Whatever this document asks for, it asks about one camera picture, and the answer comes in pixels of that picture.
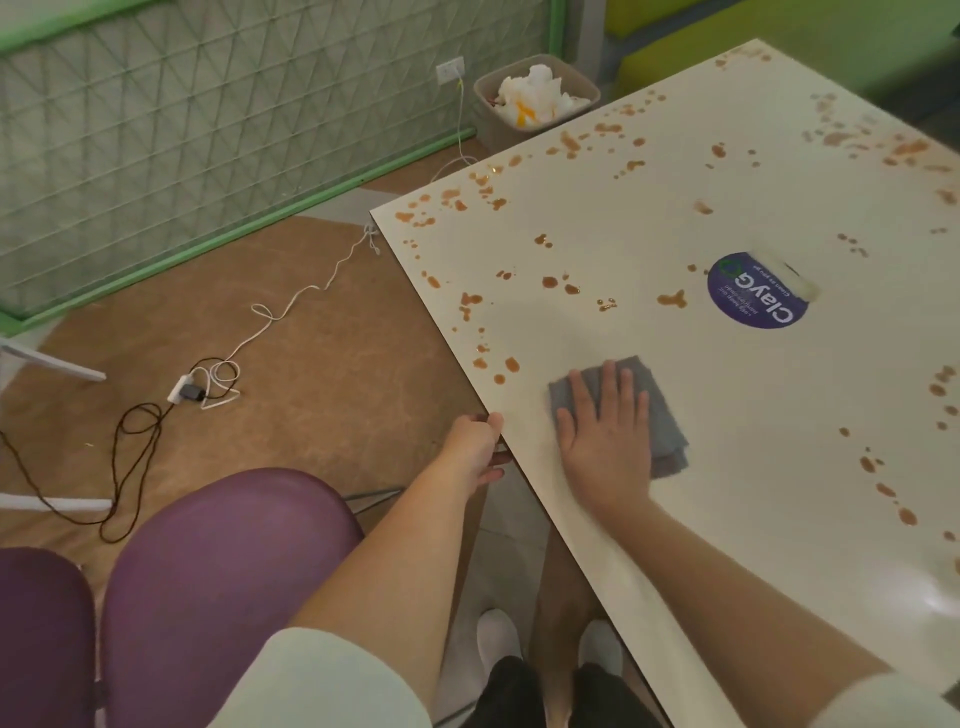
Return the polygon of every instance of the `blue sticker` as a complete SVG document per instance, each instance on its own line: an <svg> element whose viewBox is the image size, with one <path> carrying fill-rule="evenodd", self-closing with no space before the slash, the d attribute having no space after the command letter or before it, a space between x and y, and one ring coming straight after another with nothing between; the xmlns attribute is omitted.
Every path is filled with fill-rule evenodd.
<svg viewBox="0 0 960 728"><path fill-rule="evenodd" d="M717 260L707 289L717 308L748 327L788 327L803 318L808 306L749 253Z"/></svg>

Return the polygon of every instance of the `chair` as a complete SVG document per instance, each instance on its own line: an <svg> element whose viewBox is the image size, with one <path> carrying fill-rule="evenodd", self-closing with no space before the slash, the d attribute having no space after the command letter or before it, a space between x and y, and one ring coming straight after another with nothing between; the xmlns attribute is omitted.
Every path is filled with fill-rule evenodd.
<svg viewBox="0 0 960 728"><path fill-rule="evenodd" d="M109 728L204 728L362 538L332 488L282 468L225 477L160 511L107 585L99 643ZM92 598L80 572L47 551L3 549L0 590L14 597L0 597L0 650L16 639L0 670L29 687L8 689L0 672L5 725L92 726ZM64 614L42 608L47 600Z"/></svg>

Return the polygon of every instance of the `gray cleaning cloth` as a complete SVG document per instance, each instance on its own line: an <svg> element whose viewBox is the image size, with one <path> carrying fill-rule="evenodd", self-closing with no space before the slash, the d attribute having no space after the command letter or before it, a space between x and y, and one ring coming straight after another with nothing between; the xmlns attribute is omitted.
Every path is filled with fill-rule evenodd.
<svg viewBox="0 0 960 728"><path fill-rule="evenodd" d="M629 369L634 373L634 389L637 393L650 394L650 453L653 456L650 465L651 477L667 477L679 473L687 466L685 450L689 443L670 414L670 408L666 405L663 392L654 381L653 373L640 363L639 356L616 362L617 382L622 369ZM590 396L593 397L593 403L599 410L601 367L584 369L581 374ZM550 383L550 404L554 418L561 407L574 412L573 392L568 378Z"/></svg>

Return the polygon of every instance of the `mesh panel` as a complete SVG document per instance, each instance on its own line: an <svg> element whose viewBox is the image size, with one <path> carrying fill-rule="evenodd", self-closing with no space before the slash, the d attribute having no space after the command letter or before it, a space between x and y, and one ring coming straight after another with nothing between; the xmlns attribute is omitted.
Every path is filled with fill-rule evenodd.
<svg viewBox="0 0 960 728"><path fill-rule="evenodd" d="M548 0L178 0L0 59L0 309L26 318L453 131Z"/></svg>

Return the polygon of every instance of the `electrical socket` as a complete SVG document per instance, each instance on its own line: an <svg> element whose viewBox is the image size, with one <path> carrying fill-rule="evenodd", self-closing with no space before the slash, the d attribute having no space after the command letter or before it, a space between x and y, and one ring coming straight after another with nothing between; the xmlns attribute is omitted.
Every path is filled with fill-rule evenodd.
<svg viewBox="0 0 960 728"><path fill-rule="evenodd" d="M451 81L462 79L465 74L464 57L457 56L457 58L452 61L440 63L437 66L437 84L449 84Z"/></svg>

